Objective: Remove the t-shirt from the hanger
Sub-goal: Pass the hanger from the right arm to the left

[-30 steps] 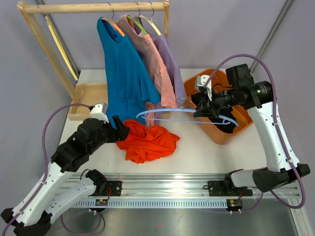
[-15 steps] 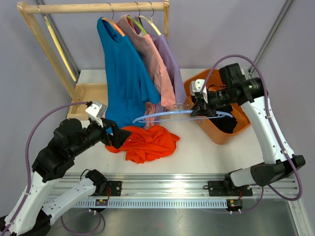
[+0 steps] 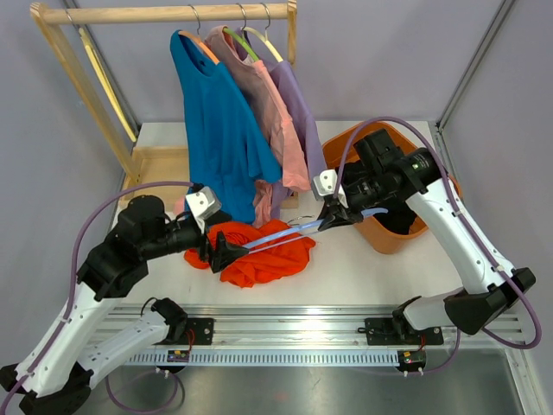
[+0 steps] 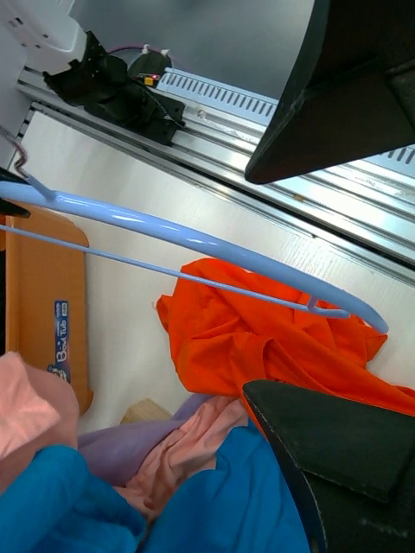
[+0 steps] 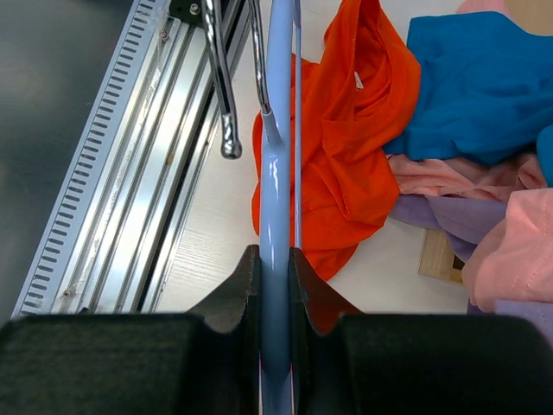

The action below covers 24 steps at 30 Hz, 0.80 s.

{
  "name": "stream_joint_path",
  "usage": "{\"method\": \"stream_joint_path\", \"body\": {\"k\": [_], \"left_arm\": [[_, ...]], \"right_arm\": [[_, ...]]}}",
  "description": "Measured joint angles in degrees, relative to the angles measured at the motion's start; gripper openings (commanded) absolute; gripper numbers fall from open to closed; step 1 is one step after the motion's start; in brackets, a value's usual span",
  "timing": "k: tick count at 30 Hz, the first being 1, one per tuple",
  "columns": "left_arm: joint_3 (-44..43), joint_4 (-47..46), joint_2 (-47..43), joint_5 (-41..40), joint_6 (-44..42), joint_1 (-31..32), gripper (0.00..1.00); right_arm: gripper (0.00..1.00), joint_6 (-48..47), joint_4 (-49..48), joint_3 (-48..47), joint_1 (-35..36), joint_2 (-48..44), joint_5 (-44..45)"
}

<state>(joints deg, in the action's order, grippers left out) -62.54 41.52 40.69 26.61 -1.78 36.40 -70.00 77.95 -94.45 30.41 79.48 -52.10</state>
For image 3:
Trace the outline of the light blue hanger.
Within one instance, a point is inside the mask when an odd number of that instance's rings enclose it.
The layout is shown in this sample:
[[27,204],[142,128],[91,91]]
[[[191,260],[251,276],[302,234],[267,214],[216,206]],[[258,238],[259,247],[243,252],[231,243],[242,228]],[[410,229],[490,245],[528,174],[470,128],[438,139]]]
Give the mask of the light blue hanger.
[[[367,219],[376,214],[387,214],[388,210],[384,207],[372,207],[362,210],[361,213],[364,215],[365,219]],[[320,223],[321,222],[319,220],[313,220],[308,223],[292,226],[288,229],[271,233],[260,239],[255,239],[252,242],[244,244],[243,246],[248,248],[250,253],[262,252],[273,246],[285,245],[299,239],[323,233],[317,230]]]

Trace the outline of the black t shirt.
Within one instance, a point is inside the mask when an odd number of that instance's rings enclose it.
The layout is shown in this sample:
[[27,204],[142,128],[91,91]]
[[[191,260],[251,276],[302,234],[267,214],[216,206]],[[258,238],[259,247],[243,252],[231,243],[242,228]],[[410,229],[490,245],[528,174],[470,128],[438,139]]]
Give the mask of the black t shirt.
[[414,223],[416,214],[404,201],[405,191],[412,190],[418,179],[413,180],[413,169],[402,158],[395,161],[346,163],[341,179],[341,188],[346,194],[346,205],[330,202],[331,223],[344,226],[360,223],[367,209],[381,208],[376,220],[387,230],[406,234]]

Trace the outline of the orange t shirt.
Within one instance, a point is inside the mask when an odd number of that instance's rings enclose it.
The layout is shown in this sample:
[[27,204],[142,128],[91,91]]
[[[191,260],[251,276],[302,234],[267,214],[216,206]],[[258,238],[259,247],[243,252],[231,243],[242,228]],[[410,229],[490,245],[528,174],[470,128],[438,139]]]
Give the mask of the orange t shirt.
[[[218,233],[223,233],[229,243],[243,246],[290,228],[279,219],[270,220],[259,228],[233,221],[211,227],[208,238],[215,244]],[[315,240],[307,236],[298,233],[286,235],[255,247],[252,253],[228,265],[219,273],[219,280],[239,288],[251,288],[296,275],[308,266],[315,246]]]

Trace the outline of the blue t shirt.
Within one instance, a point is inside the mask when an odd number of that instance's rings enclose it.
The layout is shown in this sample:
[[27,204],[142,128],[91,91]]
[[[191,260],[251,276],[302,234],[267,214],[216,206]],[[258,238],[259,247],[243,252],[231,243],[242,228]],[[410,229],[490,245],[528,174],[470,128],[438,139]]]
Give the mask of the blue t shirt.
[[276,182],[282,168],[226,66],[175,31],[170,53],[181,84],[189,178],[208,186],[235,221],[256,219],[256,182]]

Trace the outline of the orange tan hanger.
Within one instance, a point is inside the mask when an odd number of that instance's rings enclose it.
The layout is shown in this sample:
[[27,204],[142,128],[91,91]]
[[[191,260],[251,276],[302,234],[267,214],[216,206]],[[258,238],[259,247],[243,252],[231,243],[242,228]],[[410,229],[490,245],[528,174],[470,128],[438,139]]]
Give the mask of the orange tan hanger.
[[211,60],[214,64],[219,64],[219,59],[217,58],[217,56],[200,38],[201,23],[200,23],[200,16],[198,11],[192,4],[189,4],[188,7],[193,11],[195,20],[197,22],[196,34],[193,35],[192,33],[186,30],[180,30],[178,32],[178,35],[184,38],[188,38],[209,60]]

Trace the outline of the yellow hanger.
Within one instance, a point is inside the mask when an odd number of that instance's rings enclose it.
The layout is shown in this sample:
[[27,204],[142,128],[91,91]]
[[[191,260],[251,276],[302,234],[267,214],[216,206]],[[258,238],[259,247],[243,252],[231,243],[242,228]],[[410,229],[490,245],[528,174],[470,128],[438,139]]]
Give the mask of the yellow hanger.
[[137,142],[137,134],[132,129],[129,120],[124,114],[124,110],[114,91],[113,85],[109,81],[108,73],[105,69],[105,66],[102,63],[100,52],[94,46],[94,42],[91,36],[89,35],[89,32],[83,27],[74,23],[73,18],[71,17],[71,14],[68,9],[65,9],[65,14],[67,16],[67,20],[74,26],[74,28],[79,33],[79,37],[83,44],[83,48],[86,52],[87,58],[92,66],[92,69],[94,70],[94,73],[96,74],[99,84],[102,86],[104,93],[106,95],[106,98],[108,98],[111,104],[111,107],[115,112],[116,116],[118,117],[118,120],[122,125],[128,139],[135,144]]

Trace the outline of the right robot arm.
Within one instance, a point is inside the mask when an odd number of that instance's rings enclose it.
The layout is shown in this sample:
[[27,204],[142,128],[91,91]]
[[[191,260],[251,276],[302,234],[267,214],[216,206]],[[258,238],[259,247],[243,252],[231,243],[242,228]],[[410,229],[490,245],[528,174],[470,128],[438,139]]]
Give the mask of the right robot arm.
[[515,268],[474,222],[429,142],[414,150],[382,122],[359,124],[323,146],[327,170],[313,180],[324,202],[320,231],[390,214],[405,205],[434,234],[454,265],[461,288],[433,297],[413,297],[392,314],[392,332],[413,342],[425,329],[455,327],[467,335],[487,333],[488,324],[524,301],[536,277]]

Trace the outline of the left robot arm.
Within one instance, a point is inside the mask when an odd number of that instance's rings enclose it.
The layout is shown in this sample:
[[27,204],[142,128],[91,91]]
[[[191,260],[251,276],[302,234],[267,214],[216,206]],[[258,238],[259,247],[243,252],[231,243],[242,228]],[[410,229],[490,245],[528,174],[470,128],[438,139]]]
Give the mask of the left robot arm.
[[154,195],[132,199],[104,241],[75,266],[65,308],[29,356],[1,369],[9,396],[22,395],[25,414],[73,414],[92,390],[131,356],[151,345],[176,344],[194,335],[187,312],[173,300],[157,299],[150,310],[99,345],[88,344],[97,327],[148,276],[148,263],[197,249],[209,253],[207,226],[229,221],[210,188],[185,198],[189,210],[169,220]]

